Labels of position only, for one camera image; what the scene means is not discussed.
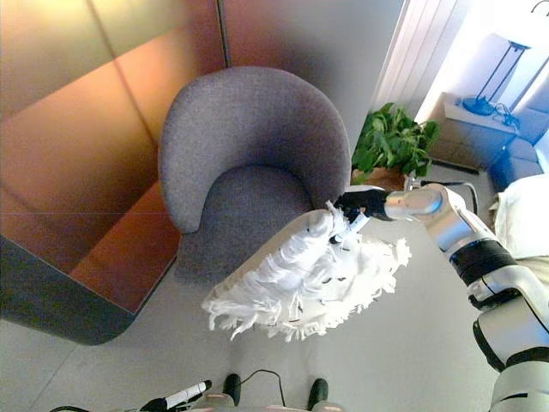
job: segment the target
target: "gray armchair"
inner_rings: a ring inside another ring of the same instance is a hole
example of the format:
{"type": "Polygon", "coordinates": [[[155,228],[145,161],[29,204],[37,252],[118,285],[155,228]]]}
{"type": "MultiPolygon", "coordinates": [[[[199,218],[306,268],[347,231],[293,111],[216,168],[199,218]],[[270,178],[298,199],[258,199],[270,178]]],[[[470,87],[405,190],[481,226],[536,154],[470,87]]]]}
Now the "gray armchair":
{"type": "Polygon", "coordinates": [[[542,174],[534,145],[549,127],[549,82],[529,98],[520,111],[520,136],[515,137],[489,170],[495,191],[504,191],[512,182],[542,174]]]}
{"type": "Polygon", "coordinates": [[[259,67],[195,80],[172,103],[160,143],[166,207],[185,234],[178,276],[210,288],[349,179],[341,118],[309,83],[259,67]]]}

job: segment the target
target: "chair seat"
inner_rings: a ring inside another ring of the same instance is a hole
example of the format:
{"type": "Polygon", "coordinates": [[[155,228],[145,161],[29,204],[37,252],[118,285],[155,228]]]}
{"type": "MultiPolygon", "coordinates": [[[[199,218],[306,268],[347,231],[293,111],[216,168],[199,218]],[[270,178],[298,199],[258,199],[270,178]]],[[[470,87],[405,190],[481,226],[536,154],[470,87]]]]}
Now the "chair seat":
{"type": "Polygon", "coordinates": [[[495,191],[504,191],[507,186],[518,179],[542,173],[543,170],[538,163],[507,155],[502,156],[490,169],[490,177],[495,191]]]}
{"type": "Polygon", "coordinates": [[[507,146],[507,153],[509,157],[515,157],[517,159],[523,159],[525,161],[538,162],[538,155],[535,153],[535,148],[528,140],[521,139],[520,137],[513,139],[507,146]]]}
{"type": "Polygon", "coordinates": [[[304,187],[287,171],[249,166],[224,173],[208,194],[198,231],[179,244],[178,279],[210,289],[311,208],[304,187]]]}

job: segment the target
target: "white feathers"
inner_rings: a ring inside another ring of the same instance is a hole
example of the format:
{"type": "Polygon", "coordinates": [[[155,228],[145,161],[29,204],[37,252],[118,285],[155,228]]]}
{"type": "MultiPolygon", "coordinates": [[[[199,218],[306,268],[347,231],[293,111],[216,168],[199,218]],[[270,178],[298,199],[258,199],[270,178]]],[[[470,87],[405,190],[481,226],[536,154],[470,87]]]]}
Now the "white feathers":
{"type": "Polygon", "coordinates": [[[362,240],[351,234],[339,245],[329,239],[348,226],[343,213],[328,203],[329,210],[313,210],[290,222],[256,254],[215,286],[203,301],[221,329],[238,333],[253,324],[277,333],[305,339],[325,335],[360,313],[382,291],[394,293],[393,274],[411,257],[404,239],[395,245],[377,239],[362,240]]]}

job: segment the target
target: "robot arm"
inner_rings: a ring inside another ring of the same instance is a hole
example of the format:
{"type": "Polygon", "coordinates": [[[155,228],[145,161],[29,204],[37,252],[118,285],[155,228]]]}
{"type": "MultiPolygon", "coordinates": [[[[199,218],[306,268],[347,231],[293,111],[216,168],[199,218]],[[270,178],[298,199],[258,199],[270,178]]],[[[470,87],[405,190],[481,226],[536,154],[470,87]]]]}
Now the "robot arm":
{"type": "Polygon", "coordinates": [[[528,396],[529,402],[543,396],[549,408],[549,290],[530,269],[516,263],[459,195],[438,184],[392,193],[375,188],[347,192],[335,206],[346,215],[356,215],[353,210],[359,208],[366,216],[386,221],[423,223],[468,287],[471,303],[482,311],[474,322],[475,339],[488,363],[504,371],[492,411],[515,410],[507,408],[514,399],[528,396]],[[525,387],[525,373],[530,380],[537,376],[536,383],[525,387]]]}

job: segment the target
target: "potted plant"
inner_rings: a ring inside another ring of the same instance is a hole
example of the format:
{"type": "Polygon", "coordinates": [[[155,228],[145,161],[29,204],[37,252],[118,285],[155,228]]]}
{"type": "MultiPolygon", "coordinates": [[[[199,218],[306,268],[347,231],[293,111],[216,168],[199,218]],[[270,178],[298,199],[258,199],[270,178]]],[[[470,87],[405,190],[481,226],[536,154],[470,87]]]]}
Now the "potted plant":
{"type": "Polygon", "coordinates": [[[387,103],[366,117],[353,154],[352,185],[383,187],[397,177],[401,185],[397,183],[396,190],[402,190],[405,175],[427,174],[432,162],[427,150],[438,139],[440,125],[432,120],[418,124],[402,107],[391,110],[393,105],[387,103]]]}

